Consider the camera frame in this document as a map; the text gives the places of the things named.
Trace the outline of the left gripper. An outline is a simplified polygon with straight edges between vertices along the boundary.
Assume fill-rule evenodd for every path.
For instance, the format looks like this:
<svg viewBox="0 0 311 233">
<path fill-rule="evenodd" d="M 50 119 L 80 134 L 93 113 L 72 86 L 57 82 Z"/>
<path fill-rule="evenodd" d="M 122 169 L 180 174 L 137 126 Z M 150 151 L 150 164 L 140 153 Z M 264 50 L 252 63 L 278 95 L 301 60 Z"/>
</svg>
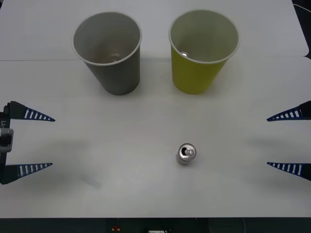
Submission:
<svg viewBox="0 0 311 233">
<path fill-rule="evenodd" d="M 37 120 L 55 122 L 55 119 L 16 101 L 7 103 L 0 113 L 0 184 L 12 183 L 53 165 L 53 163 L 5 165 L 7 153 L 12 150 L 10 120 Z"/>
</svg>

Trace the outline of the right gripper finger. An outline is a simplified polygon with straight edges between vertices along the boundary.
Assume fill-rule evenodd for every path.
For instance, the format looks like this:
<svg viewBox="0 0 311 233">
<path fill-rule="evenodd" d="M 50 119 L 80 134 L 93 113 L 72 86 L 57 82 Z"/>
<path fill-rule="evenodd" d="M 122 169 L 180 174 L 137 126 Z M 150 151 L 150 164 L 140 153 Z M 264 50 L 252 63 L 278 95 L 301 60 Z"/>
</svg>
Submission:
<svg viewBox="0 0 311 233">
<path fill-rule="evenodd" d="M 273 163 L 273 162 L 267 162 L 266 164 L 293 174 L 295 176 L 301 177 L 303 179 L 306 179 L 308 181 L 311 181 L 311 164 L 310 163 Z"/>
<path fill-rule="evenodd" d="M 295 108 L 280 112 L 267 118 L 267 121 L 285 121 L 285 120 L 310 120 L 311 119 L 311 101 L 307 101 Z"/>
</svg>

